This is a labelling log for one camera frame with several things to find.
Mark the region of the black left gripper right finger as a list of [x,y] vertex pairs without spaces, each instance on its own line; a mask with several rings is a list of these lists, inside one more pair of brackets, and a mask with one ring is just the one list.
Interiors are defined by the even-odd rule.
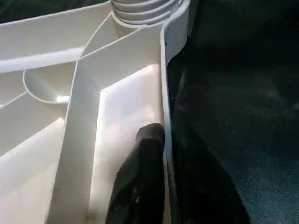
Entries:
[[172,133],[181,223],[242,224],[243,203],[230,176],[195,132]]

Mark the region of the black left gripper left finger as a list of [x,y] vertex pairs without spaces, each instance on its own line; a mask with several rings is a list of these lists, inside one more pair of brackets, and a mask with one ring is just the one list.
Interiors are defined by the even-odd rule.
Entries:
[[164,127],[151,123],[136,134],[117,172],[106,224],[161,224],[164,217]]

